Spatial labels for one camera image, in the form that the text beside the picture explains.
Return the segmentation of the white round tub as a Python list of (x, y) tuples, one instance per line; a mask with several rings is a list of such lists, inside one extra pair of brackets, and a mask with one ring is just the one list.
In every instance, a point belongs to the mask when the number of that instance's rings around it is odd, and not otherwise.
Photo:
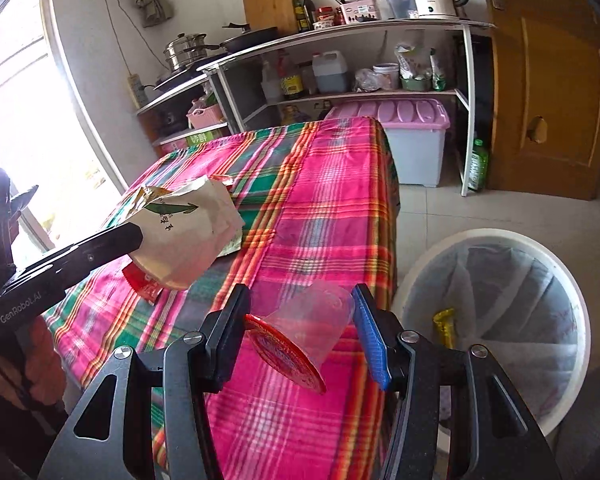
[(398, 90), (400, 88), (400, 68), (398, 63), (379, 63), (373, 66), (381, 90)]

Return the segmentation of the green bottle on floor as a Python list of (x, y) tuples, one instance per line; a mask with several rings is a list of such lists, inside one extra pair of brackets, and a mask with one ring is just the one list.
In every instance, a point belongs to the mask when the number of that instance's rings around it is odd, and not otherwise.
[(475, 139), (469, 161), (468, 188), (480, 192), (486, 186), (486, 173), (488, 172), (489, 151), (483, 140)]

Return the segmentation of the white metal shelf rack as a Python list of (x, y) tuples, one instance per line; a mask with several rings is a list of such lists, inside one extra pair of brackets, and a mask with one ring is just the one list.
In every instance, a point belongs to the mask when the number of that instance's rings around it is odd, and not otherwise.
[(469, 177), (468, 164), (477, 125), (477, 90), (475, 49), (472, 37), (486, 34), (495, 28), (487, 22), (466, 18), (442, 20), (441, 18), (414, 18), (414, 20), (371, 21), (350, 25), (327, 27), (312, 32), (299, 32), (284, 38), (276, 38), (236, 53), (204, 61), (196, 68), (197, 75), (163, 92), (136, 112), (146, 136), (159, 143), (161, 119), (158, 108), (182, 93), (208, 82), (220, 104), (225, 127), (231, 133), (245, 131), (249, 126), (262, 127), (260, 115), (272, 104), (264, 96), (256, 76), (246, 74), (242, 68), (251, 63), (273, 61), (280, 52), (288, 53), (294, 62), (308, 62), (313, 53), (324, 53), (334, 46), (344, 54), (347, 61), (349, 87), (346, 92), (317, 91), (298, 98), (306, 101), (329, 101), (362, 99), (366, 93), (355, 89), (355, 73), (370, 70), (374, 65), (385, 63), (393, 54), (394, 44), (421, 44), (426, 38), (435, 39), (442, 47), (445, 41), (458, 39), (463, 45), (460, 52), (448, 56), (449, 66), (454, 67), (454, 81), (442, 93), (454, 96), (467, 113), (466, 148), (458, 158), (460, 177)]

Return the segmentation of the pink lid storage box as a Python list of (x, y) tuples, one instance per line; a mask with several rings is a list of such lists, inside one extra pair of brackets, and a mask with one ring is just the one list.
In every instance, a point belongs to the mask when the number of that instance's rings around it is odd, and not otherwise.
[(327, 119), (371, 117), (384, 128), (399, 183), (436, 188), (450, 120), (435, 99), (359, 100), (334, 106)]

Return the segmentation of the dark oil bottle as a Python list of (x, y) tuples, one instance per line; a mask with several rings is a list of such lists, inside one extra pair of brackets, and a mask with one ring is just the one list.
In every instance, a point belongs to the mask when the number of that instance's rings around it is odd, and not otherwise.
[(310, 26), (314, 27), (316, 21), (316, 9), (313, 0), (302, 0), (302, 6)]

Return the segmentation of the pink plaid tablecloth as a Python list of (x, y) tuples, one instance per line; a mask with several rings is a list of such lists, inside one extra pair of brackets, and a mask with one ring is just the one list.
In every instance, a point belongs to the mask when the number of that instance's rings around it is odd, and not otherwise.
[[(370, 118), (249, 131), (167, 154), (136, 181), (175, 190), (227, 176), (244, 229), (242, 247), (216, 260), (190, 289), (155, 302), (126, 281), (125, 260), (93, 272), (45, 313), (69, 377), (88, 385), (114, 348), (165, 347), (246, 284), (267, 315), (317, 281), (365, 284), (381, 309), (396, 290), (400, 193), (383, 128)], [(321, 368), (324, 393), (265, 364), (250, 341), (207, 411), (227, 479), (366, 479), (385, 397), (348, 327)]]

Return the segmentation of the black frying pan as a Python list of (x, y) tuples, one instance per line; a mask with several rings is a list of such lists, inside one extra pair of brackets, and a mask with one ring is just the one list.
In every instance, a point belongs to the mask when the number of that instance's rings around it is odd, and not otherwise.
[(278, 38), (278, 29), (273, 27), (252, 29), (249, 24), (228, 23), (224, 25), (225, 29), (238, 32), (237, 36), (225, 39), (221, 42), (221, 47), (230, 53), (236, 53), (249, 48), (260, 46), (266, 42)]

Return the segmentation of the clear plastic cup red lid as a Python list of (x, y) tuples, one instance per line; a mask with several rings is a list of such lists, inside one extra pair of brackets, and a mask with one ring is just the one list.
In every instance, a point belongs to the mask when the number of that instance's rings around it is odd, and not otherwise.
[(323, 394), (321, 367), (351, 323), (352, 294), (316, 281), (262, 318), (245, 316), (245, 333), (258, 356), (296, 385)]

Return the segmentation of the clear plastic container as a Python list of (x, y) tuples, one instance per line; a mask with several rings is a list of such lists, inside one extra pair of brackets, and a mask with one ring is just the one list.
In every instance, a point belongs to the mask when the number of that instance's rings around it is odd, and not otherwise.
[(415, 0), (376, 0), (383, 20), (410, 20), (418, 18)]

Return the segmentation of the white trash bin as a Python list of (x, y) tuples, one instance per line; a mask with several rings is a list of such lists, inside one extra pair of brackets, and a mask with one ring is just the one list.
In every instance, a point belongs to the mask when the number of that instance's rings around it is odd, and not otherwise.
[(438, 339), (434, 314), (453, 309), (457, 349), (482, 344), (551, 434), (588, 372), (591, 326), (581, 289), (549, 249), (517, 232), (474, 229), (428, 249), (391, 309), (408, 330)]

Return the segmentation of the white power strip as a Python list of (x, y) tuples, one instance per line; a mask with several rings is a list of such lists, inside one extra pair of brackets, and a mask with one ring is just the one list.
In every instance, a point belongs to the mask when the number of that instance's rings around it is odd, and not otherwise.
[(132, 102), (138, 110), (149, 103), (145, 87), (140, 81), (140, 76), (137, 74), (129, 74), (129, 76), (126, 77), (126, 84), (128, 85)]

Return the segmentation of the pink utensil holder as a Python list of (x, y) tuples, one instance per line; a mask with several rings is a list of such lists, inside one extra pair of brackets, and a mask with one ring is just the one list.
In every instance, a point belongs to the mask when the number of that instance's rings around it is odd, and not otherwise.
[(347, 25), (377, 21), (375, 0), (352, 0), (340, 6), (343, 23)]

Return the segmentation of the white paper bag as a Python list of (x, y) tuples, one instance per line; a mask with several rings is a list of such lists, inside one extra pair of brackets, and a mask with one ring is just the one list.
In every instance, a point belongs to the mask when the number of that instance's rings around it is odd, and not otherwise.
[(202, 176), (175, 190), (143, 185), (122, 221), (142, 231), (131, 260), (164, 288), (188, 289), (216, 259), (242, 248), (245, 225), (230, 195), (233, 179)]

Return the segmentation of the yellow label sauce bottle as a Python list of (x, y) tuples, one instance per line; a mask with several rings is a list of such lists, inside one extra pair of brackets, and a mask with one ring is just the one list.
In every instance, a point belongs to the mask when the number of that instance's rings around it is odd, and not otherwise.
[(304, 91), (298, 66), (291, 61), (287, 52), (280, 52), (277, 60), (280, 88), (285, 100), (297, 99)]

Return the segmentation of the wooden door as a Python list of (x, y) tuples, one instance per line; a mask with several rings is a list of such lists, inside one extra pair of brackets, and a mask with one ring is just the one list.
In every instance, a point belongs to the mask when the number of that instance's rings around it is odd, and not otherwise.
[(600, 182), (600, 14), (588, 0), (486, 0), (490, 188), (592, 200)]

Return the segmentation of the steel steamer pot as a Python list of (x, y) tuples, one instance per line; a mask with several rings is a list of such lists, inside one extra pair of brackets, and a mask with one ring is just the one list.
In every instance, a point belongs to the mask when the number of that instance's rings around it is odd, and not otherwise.
[(184, 34), (181, 32), (163, 50), (166, 64), (172, 72), (185, 70), (193, 62), (205, 58), (208, 50), (219, 50), (219, 44), (207, 44), (206, 34)]

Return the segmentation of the pink basket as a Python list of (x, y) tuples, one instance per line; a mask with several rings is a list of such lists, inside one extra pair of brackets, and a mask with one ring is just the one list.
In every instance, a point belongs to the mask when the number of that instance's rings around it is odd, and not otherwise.
[(208, 107), (192, 108), (187, 113), (189, 127), (192, 129), (203, 129), (222, 124), (224, 116), (219, 104)]

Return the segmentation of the yellow snack wrapper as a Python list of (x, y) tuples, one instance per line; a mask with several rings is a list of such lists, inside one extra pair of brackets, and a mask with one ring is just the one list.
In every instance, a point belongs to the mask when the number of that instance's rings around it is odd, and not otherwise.
[(436, 312), (432, 317), (432, 322), (440, 344), (444, 348), (455, 350), (457, 348), (455, 309), (446, 308)]

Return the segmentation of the white oil jug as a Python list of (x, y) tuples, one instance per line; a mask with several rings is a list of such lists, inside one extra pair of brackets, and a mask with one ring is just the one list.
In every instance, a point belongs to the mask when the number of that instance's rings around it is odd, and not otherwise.
[(314, 53), (312, 70), (321, 93), (343, 93), (350, 89), (348, 64), (338, 50)]

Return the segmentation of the red snack wrapper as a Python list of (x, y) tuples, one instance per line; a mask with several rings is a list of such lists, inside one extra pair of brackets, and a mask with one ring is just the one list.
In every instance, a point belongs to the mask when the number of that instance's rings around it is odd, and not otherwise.
[(162, 292), (162, 286), (149, 274), (140, 270), (134, 262), (127, 264), (122, 269), (122, 274), (140, 298), (150, 304), (154, 304), (158, 300)]

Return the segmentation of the green sprite bottle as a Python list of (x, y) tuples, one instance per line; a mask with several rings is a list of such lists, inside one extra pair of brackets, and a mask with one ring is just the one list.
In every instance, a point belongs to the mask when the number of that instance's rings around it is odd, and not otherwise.
[(435, 48), (431, 48), (429, 51), (429, 62), (431, 88), (434, 91), (444, 91), (446, 89), (446, 77)]

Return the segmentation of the wooden cutting board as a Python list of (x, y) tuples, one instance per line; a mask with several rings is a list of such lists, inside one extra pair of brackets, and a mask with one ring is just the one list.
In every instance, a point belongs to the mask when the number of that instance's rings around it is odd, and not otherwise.
[(279, 36), (299, 31), (292, 0), (242, 0), (242, 4), (251, 29), (276, 27)]

